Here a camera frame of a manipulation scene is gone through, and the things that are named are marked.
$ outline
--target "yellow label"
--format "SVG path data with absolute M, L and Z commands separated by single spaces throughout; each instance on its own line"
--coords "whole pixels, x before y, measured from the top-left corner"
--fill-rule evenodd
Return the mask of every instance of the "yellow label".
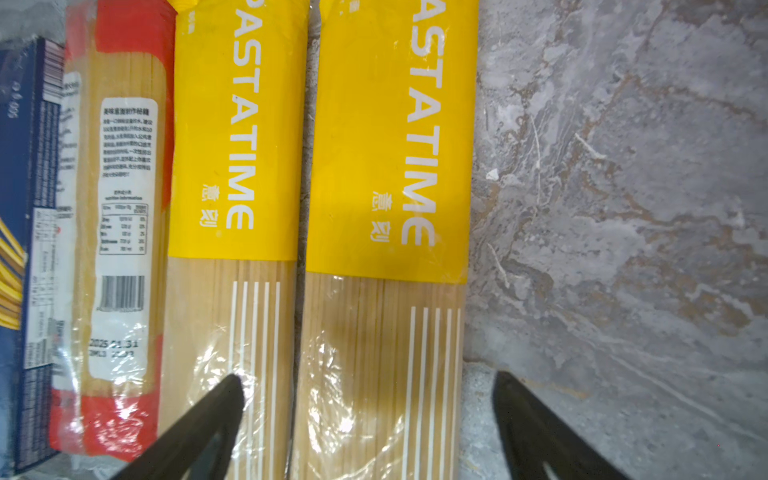
M 177 17 L 172 257 L 295 260 L 309 0 Z
M 478 0 L 322 0 L 307 270 L 467 280 Z

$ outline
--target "marble countertop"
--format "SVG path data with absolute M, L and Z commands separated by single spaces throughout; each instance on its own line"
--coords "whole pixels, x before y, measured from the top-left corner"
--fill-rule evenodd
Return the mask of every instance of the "marble countertop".
M 461 478 L 508 478 L 496 369 L 632 478 L 764 478 L 765 1 L 481 0 L 477 79 Z

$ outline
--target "white stripe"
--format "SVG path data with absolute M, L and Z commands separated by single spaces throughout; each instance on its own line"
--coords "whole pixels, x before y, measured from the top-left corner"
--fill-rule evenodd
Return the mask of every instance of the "white stripe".
M 445 319 L 445 371 L 442 374 L 442 428 L 440 429 L 440 480 L 445 478 L 445 427 L 448 425 L 448 383 L 451 365 L 451 316 L 453 310 L 448 309 L 448 318 Z
M 256 331 L 259 326 L 259 283 L 253 282 L 253 313 L 250 326 L 250 404 L 248 405 L 248 459 L 247 480 L 253 477 L 253 405 L 256 403 Z
M 402 447 L 402 475 L 408 478 L 408 440 L 411 432 L 411 386 L 413 384 L 413 341 L 416 332 L 416 307 L 411 307 L 411 339 L 408 344 L 408 387 L 406 388 L 406 432 Z
M 275 478 L 275 404 L 277 403 L 277 339 L 280 331 L 280 282 L 275 285 L 275 342 L 272 351 L 272 412 L 270 413 L 270 480 Z
M 264 282 L 264 315 L 261 319 L 261 406 L 259 417 L 259 474 L 258 480 L 264 475 L 264 430 L 266 430 L 266 328 L 270 318 L 270 283 Z
M 462 358 L 462 349 L 461 344 L 459 343 L 459 335 L 462 331 L 462 309 L 456 310 L 456 354 L 455 354 L 455 365 L 453 367 L 453 425 L 451 426 L 451 475 L 449 478 L 453 480 L 453 467 L 456 463 L 457 456 L 455 454 L 456 450 L 456 422 L 458 419 L 456 418 L 456 407 L 458 406 L 458 386 L 462 383 L 462 377 L 458 374 L 458 361 Z
M 416 414 L 416 461 L 414 463 L 413 478 L 421 478 L 421 458 L 422 458 L 422 411 L 424 410 L 424 377 L 427 368 L 427 322 L 429 321 L 429 308 L 424 307 L 424 318 L 422 320 L 422 368 L 419 375 L 419 413 Z
M 434 462 L 435 453 L 435 409 L 437 408 L 437 402 L 435 396 L 437 396 L 437 364 L 440 360 L 440 309 L 435 309 L 435 342 L 432 344 L 435 354 L 432 356 L 432 394 L 429 396 L 429 402 L 432 404 L 432 414 L 429 417 L 429 446 L 427 447 L 427 457 L 429 458 L 429 465 L 427 465 L 427 478 L 432 480 L 432 466 Z
M 228 373 L 232 373 L 232 358 L 235 356 L 235 315 L 237 315 L 237 280 L 232 282 L 232 313 L 230 314 L 230 359 Z
M 243 282 L 243 303 L 240 308 L 240 374 L 245 373 L 245 320 L 248 310 L 248 282 Z M 233 456 L 235 457 L 235 480 L 240 478 L 240 463 L 243 461 L 242 450 L 240 444 L 243 441 L 243 435 L 245 434 L 245 428 L 240 427 L 237 430 L 237 444 L 233 450 Z

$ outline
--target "transparent plastic packaging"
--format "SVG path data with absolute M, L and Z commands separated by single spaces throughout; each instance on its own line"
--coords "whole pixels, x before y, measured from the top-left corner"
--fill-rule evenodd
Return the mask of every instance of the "transparent plastic packaging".
M 478 2 L 320 14 L 291 478 L 454 479 Z
M 67 11 L 51 444 L 136 458 L 157 438 L 175 11 Z
M 308 0 L 180 0 L 160 431 L 228 373 L 228 478 L 286 477 Z

